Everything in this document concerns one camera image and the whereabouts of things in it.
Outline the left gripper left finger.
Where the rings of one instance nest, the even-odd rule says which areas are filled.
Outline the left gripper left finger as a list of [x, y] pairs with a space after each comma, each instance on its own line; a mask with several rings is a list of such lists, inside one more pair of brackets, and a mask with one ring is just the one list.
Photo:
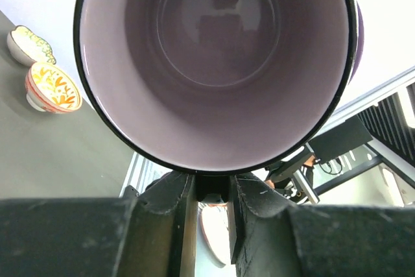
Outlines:
[[140, 196], [1, 202], [2, 276], [193, 276], [195, 180]]

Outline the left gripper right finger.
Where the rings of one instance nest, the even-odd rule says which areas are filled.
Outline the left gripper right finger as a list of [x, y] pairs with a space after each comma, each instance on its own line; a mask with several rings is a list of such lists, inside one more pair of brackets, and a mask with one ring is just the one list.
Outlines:
[[230, 179], [238, 276], [413, 276], [414, 209], [298, 205], [251, 173]]

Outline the purple mug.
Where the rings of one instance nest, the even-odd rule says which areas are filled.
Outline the purple mug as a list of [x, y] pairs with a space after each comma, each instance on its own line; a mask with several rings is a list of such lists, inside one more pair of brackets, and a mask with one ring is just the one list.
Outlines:
[[352, 74], [356, 0], [76, 0], [78, 74], [102, 121], [180, 173], [266, 167], [328, 121]]

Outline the pink mug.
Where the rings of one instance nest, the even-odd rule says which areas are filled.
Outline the pink mug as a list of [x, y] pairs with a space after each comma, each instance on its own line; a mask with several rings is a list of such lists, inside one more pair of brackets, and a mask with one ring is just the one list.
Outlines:
[[230, 265], [231, 251], [227, 205], [201, 204], [200, 224], [211, 253], [222, 265]]

